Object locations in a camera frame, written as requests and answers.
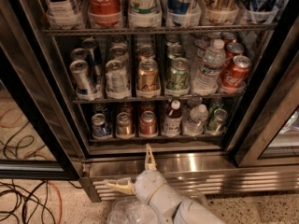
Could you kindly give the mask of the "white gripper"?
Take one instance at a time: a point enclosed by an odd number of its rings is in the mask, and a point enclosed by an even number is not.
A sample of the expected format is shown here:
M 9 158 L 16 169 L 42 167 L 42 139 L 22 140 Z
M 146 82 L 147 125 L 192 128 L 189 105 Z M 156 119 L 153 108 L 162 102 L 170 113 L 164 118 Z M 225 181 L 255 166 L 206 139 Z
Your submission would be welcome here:
M 121 179 L 105 179 L 110 189 L 127 195 L 135 195 L 142 203 L 161 202 L 166 198 L 168 187 L 163 175 L 156 171 L 157 165 L 150 144 L 146 144 L 145 171 L 133 183 L 130 177 Z

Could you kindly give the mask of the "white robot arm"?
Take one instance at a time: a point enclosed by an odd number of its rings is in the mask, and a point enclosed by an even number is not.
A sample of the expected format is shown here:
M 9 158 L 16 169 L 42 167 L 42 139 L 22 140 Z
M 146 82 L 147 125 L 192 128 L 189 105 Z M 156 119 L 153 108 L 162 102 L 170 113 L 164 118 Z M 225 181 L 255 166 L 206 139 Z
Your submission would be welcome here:
M 135 195 L 157 215 L 159 224 L 225 224 L 199 202 L 184 197 L 174 190 L 157 170 L 149 144 L 146 144 L 145 170 L 135 183 L 130 177 L 105 179 L 110 189 Z

